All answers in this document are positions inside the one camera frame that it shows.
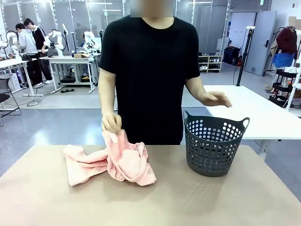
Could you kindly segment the person's left hand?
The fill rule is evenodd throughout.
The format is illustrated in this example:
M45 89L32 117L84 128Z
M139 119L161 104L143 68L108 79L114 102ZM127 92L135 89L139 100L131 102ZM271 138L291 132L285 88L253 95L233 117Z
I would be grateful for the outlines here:
M223 92L205 92L200 96L199 101L205 106L232 107L229 98Z

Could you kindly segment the person's right hand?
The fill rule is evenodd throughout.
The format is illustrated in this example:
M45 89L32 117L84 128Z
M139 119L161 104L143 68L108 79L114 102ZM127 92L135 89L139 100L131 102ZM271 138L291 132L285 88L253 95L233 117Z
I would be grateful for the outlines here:
M121 116L115 112L107 112L102 115L102 130L114 134L121 131L122 119Z

